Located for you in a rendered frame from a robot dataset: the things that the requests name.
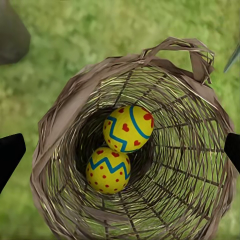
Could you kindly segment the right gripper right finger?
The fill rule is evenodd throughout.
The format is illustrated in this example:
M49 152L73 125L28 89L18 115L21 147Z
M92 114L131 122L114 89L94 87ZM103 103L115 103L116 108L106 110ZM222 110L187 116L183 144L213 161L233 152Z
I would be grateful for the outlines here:
M224 151L240 173L240 135L229 133L225 141Z

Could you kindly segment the easter egg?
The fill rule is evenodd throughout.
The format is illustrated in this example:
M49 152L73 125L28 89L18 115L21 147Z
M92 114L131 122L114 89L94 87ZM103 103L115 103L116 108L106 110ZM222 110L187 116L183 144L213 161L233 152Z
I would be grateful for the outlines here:
M132 179L130 154L114 151L105 141L96 148L84 162L87 181L96 193L116 195Z
M112 150L133 154L150 138L154 115L145 106L123 106L108 114L103 123L102 139Z

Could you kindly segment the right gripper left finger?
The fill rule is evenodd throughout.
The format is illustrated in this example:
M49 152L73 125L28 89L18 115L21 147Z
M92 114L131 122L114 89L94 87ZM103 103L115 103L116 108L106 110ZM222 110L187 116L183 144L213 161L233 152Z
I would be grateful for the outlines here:
M0 193L26 152L21 133L0 138Z

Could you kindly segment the wicker basket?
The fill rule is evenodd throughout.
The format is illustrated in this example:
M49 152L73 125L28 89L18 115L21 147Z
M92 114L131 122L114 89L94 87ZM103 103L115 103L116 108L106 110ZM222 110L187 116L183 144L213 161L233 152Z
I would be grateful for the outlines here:
M193 72L178 68L170 60L156 56L161 50L189 51ZM209 52L213 60L201 52ZM220 221L230 211L235 199L239 171L228 155L223 165L222 155L226 152L220 138L225 143L229 133L235 134L235 124L223 109L215 90L205 83L212 83L210 74L215 71L214 59L215 52L196 38L169 36L158 46L143 49L140 55L107 57L102 62L88 64L69 79L54 105L38 122L39 140L32 155L29 179L33 204L57 240L62 240L60 236L66 240L133 240L127 238L130 236L136 237L137 240L165 240L171 236L173 238L170 240L181 240L182 235L199 216L199 221L182 240L216 238ZM143 69L145 67L155 70ZM147 75L154 81L138 73ZM176 92L165 84L181 89L185 95L176 96ZM127 91L127 88L130 91ZM142 156L138 158L138 150L132 154L133 171L129 186L116 194L96 193L87 180L79 155L79 152L84 153L88 161L93 153L91 147L94 142L95 150L100 143L99 136L103 126L95 129L100 123L91 123L119 107L140 106L139 103L151 110L155 122L151 136L146 144L140 147ZM216 121L218 136L212 121ZM208 131L209 148L206 148L205 136L201 136L202 123ZM183 126L188 126L189 138L185 136ZM175 145L169 135L169 128L174 128L180 146ZM162 140L167 142L166 144L161 141L161 131ZM211 148L210 138L214 149ZM84 139L84 150L81 150ZM179 165L177 149L181 150ZM188 164L187 170L183 171L180 163L183 157L185 164L186 150ZM199 164L197 176L192 174L192 151L195 172ZM207 179L207 152L210 152L210 156L215 153L217 182ZM218 153L221 153L219 169ZM219 182L221 164L222 174ZM203 177L200 176L201 165ZM172 175L166 182L168 169L172 170ZM182 175L178 191L177 186ZM193 180L188 186L190 178ZM194 179L196 181L192 187ZM198 180L204 181L204 184L193 200ZM209 194L210 187L208 188L208 193L205 192L206 200L201 206L206 183L218 187L216 197L214 200L212 197L207 210L206 203L213 191ZM179 197L185 186L184 194ZM87 198L88 194L94 198L92 202ZM194 207L198 198L199 202ZM176 199L178 202L170 207ZM155 210L154 207L162 200L162 208ZM115 206L106 206L104 201ZM139 204L143 207L138 207ZM178 206L175 214L182 204L187 206L184 213L166 223L162 215ZM192 212L186 216L190 210ZM158 218L158 223L162 224L153 226L155 222L138 230L138 225L150 218ZM195 233L203 219L206 219L207 223ZM90 221L103 226L105 231L94 229L89 224ZM112 225L114 223L120 225ZM118 228L124 225L130 228ZM185 230L176 234L186 225ZM162 229L165 230L157 235L151 234L142 239L139 236ZM114 230L121 231L122 234L109 233Z

